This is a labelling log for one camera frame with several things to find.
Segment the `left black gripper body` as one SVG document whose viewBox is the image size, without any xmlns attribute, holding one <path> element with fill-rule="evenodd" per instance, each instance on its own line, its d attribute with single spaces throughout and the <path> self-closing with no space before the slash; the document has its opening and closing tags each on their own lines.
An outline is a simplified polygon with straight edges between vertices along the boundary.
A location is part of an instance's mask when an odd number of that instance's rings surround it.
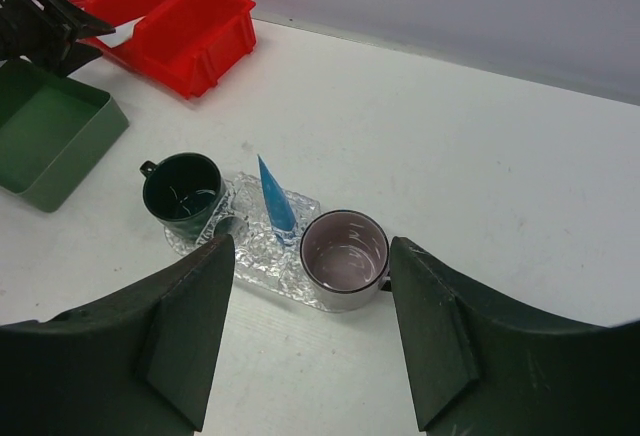
<svg viewBox="0 0 640 436">
<path fill-rule="evenodd" d="M 27 58 L 63 76 L 65 27 L 34 0 L 1 2 L 1 60 Z"/>
</svg>

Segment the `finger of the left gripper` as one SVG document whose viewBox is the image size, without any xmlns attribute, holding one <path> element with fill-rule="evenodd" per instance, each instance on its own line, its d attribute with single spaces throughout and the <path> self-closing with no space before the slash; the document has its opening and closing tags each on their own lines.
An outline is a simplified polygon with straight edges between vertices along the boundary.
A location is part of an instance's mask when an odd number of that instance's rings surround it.
<svg viewBox="0 0 640 436">
<path fill-rule="evenodd" d="M 68 0 L 35 0 L 42 5 L 45 14 L 55 20 L 55 25 L 66 25 L 75 39 L 87 39 L 98 36 L 111 35 L 115 28 L 85 12 Z"/>
<path fill-rule="evenodd" d="M 32 51 L 29 60 L 36 66 L 59 77 L 66 77 L 103 55 L 97 47 L 84 43 L 52 43 Z"/>
</svg>

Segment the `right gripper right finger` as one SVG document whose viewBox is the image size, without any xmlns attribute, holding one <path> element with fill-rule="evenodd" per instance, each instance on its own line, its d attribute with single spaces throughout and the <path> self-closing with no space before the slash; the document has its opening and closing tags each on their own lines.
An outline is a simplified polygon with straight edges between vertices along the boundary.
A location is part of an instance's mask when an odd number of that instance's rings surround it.
<svg viewBox="0 0 640 436">
<path fill-rule="evenodd" d="M 417 426 L 429 435 L 635 435 L 639 325 L 513 299 L 405 237 L 390 281 Z"/>
</svg>

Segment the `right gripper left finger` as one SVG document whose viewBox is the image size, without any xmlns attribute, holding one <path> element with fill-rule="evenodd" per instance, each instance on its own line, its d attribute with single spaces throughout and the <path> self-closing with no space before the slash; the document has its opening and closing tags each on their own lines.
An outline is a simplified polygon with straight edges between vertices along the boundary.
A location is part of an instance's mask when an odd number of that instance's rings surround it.
<svg viewBox="0 0 640 436">
<path fill-rule="evenodd" d="M 192 435 L 204 427 L 235 246 L 219 236 L 46 322 L 1 329 L 5 435 Z"/>
</svg>

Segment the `purple ceramic mug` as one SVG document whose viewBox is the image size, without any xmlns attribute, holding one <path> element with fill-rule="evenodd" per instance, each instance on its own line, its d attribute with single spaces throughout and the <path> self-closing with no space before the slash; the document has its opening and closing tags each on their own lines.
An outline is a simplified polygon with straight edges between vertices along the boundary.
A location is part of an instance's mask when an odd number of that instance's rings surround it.
<svg viewBox="0 0 640 436">
<path fill-rule="evenodd" d="M 362 212 L 334 210 L 318 216 L 305 229 L 299 254 L 314 294 L 332 312 L 367 305 L 388 279 L 389 240 Z"/>
</svg>

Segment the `dark green mug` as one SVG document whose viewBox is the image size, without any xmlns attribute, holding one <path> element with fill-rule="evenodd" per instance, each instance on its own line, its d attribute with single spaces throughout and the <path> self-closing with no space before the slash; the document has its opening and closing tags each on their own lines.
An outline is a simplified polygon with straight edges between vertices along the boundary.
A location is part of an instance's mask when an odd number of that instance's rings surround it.
<svg viewBox="0 0 640 436">
<path fill-rule="evenodd" d="M 145 208 L 171 233 L 195 243 L 227 193 L 218 166 L 207 156 L 185 152 L 158 164 L 144 162 Z"/>
</svg>

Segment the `blue toothpaste tube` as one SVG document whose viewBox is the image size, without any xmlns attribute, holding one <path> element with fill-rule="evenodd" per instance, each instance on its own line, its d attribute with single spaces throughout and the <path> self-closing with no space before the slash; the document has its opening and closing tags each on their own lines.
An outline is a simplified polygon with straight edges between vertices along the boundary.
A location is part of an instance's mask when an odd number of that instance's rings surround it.
<svg viewBox="0 0 640 436">
<path fill-rule="evenodd" d="M 271 174 L 264 160 L 257 156 L 261 187 L 267 215 L 278 241 L 292 246 L 296 236 L 297 219 L 283 189 Z"/>
</svg>

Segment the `white toothpaste tube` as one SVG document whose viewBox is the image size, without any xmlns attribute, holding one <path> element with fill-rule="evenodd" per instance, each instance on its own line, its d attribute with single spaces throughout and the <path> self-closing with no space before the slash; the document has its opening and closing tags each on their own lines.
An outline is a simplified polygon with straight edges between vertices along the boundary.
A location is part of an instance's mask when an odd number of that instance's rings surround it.
<svg viewBox="0 0 640 436">
<path fill-rule="evenodd" d="M 136 25 L 145 19 L 144 16 L 130 20 L 115 27 L 111 34 L 97 36 L 96 41 L 109 49 L 122 46 L 133 38 Z"/>
</svg>

